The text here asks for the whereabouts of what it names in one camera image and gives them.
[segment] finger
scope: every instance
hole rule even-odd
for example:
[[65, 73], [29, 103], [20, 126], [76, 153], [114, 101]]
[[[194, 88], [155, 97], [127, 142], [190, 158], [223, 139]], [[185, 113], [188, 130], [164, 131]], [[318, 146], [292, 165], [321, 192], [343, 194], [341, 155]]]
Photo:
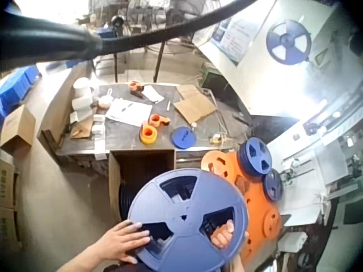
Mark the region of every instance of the finger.
[[224, 237], [222, 233], [218, 233], [217, 239], [221, 242], [223, 247], [225, 247], [228, 244], [227, 239]]
[[227, 221], [227, 230], [230, 233], [233, 233], [234, 232], [234, 225], [233, 225], [233, 221], [232, 220], [228, 220]]
[[150, 242], [150, 237], [144, 237], [138, 240], [128, 241], [123, 244], [123, 250], [127, 251], [127, 250], [136, 249], [142, 247], [143, 245], [147, 245], [149, 242]]
[[130, 225], [131, 224], [131, 222], [130, 222], [130, 220], [125, 220], [125, 221], [122, 221], [122, 222], [120, 222], [119, 224], [117, 224], [117, 225], [115, 225], [113, 228], [112, 228], [112, 230], [114, 230], [114, 231], [119, 231], [119, 230], [121, 230], [121, 229], [123, 229], [124, 227], [126, 227], [126, 226], [128, 226], [128, 225]]
[[126, 234], [129, 234], [129, 233], [133, 233], [133, 232], [136, 232], [141, 227], [142, 227], [141, 223], [134, 223], [134, 224], [131, 224], [131, 225], [127, 226], [127, 227], [124, 227], [124, 228], [120, 229], [117, 232], [117, 234], [118, 235], [126, 235]]
[[232, 240], [233, 234], [227, 230], [223, 231], [222, 234], [223, 234], [224, 238], [227, 240], [227, 244], [225, 244], [225, 247], [227, 247]]
[[223, 248], [223, 245], [216, 237], [212, 238], [212, 244], [215, 245], [217, 248]]
[[128, 263], [133, 264], [133, 265], [137, 264], [137, 259], [135, 257], [129, 256], [129, 255], [121, 257], [120, 261], [128, 262]]
[[141, 231], [141, 232], [130, 233], [130, 234], [122, 236], [121, 241], [128, 242], [128, 241], [132, 241], [132, 240], [138, 240], [138, 239], [147, 237], [149, 235], [150, 235], [150, 231]]

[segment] black hose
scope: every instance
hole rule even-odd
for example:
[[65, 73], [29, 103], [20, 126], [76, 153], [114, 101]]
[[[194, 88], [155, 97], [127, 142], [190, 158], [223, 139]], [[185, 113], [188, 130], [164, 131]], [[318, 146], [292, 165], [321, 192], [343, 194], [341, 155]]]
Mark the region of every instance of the black hose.
[[202, 17], [137, 36], [101, 39], [86, 29], [0, 11], [0, 71], [46, 61], [91, 60], [196, 32], [225, 20], [256, 0], [235, 0]]
[[115, 52], [128, 51], [151, 44], [161, 43], [162, 41], [174, 39], [187, 33], [196, 32], [235, 15], [256, 1], [257, 0], [235, 0], [224, 7], [218, 8], [202, 17], [191, 19], [183, 24], [143, 33], [137, 36], [103, 39], [102, 50], [99, 54], [108, 55]]

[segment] cardboard box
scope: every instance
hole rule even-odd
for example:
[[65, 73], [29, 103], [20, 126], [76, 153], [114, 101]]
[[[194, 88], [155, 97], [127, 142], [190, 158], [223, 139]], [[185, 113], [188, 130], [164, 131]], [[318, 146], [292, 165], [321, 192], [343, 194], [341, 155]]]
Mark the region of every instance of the cardboard box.
[[10, 155], [15, 150], [33, 144], [35, 118], [25, 105], [10, 113], [1, 131], [0, 148]]
[[22, 248], [19, 239], [17, 212], [0, 207], [0, 250], [1, 252], [18, 252]]
[[108, 190], [115, 223], [120, 216], [119, 190], [125, 185], [136, 195], [153, 178], [175, 169], [175, 150], [112, 151], [108, 158]]
[[13, 209], [16, 206], [15, 167], [0, 160], [0, 207]]

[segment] human hand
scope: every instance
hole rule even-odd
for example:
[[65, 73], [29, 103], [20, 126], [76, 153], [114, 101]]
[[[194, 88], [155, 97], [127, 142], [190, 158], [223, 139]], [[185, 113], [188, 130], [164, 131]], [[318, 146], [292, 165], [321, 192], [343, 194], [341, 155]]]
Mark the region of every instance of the human hand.
[[232, 240], [233, 232], [233, 221], [228, 220], [226, 224], [216, 229], [216, 231], [211, 235], [210, 240], [217, 248], [226, 248]]
[[91, 247], [102, 261], [120, 260], [137, 264], [137, 260], [127, 255], [126, 251], [142, 247], [150, 242], [149, 231], [138, 232], [141, 226], [141, 223], [133, 224], [125, 220], [107, 231]]

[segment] metal table surface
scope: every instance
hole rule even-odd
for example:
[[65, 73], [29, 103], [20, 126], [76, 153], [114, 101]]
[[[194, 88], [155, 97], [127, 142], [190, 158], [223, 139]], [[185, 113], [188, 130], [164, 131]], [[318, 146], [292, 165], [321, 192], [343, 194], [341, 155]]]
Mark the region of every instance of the metal table surface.
[[[163, 101], [158, 104], [153, 104], [148, 99], [139, 99], [129, 93], [128, 84], [112, 84], [99, 86], [99, 90], [94, 91], [94, 95], [101, 97], [106, 95], [107, 90], [112, 88], [112, 96], [114, 98], [123, 98], [135, 102], [145, 103], [153, 105], [151, 114], [157, 113], [162, 116], [169, 117], [171, 122], [168, 126], [158, 127], [158, 138], [155, 143], [150, 145], [143, 144], [139, 139], [139, 127], [124, 124], [113, 120], [106, 119], [105, 126], [105, 149], [106, 153], [109, 151], [121, 151], [121, 150], [146, 150], [146, 149], [176, 149], [177, 151], [205, 151], [219, 149], [220, 146], [209, 144], [209, 137], [214, 133], [220, 131], [220, 127], [217, 119], [217, 112], [206, 116], [202, 120], [197, 122], [197, 128], [195, 133], [197, 141], [195, 146], [187, 150], [179, 150], [173, 146], [170, 141], [171, 133], [178, 127], [189, 126], [187, 121], [182, 115], [177, 112], [173, 106], [174, 102], [180, 101], [182, 97], [177, 91], [175, 86], [167, 84], [151, 84], [155, 90], [165, 97]], [[170, 111], [167, 112], [168, 101], [171, 101]], [[217, 102], [218, 109], [223, 115], [227, 124], [229, 134], [234, 137], [233, 140], [227, 140], [223, 143], [223, 149], [234, 148], [236, 142], [243, 142], [245, 138], [244, 132], [246, 126], [235, 120], [232, 114], [238, 114], [238, 111], [230, 108], [222, 102]], [[86, 155], [94, 154], [94, 136], [85, 139], [71, 139], [69, 133], [64, 135], [61, 147], [57, 150], [58, 156], [72, 156], [72, 155]]]

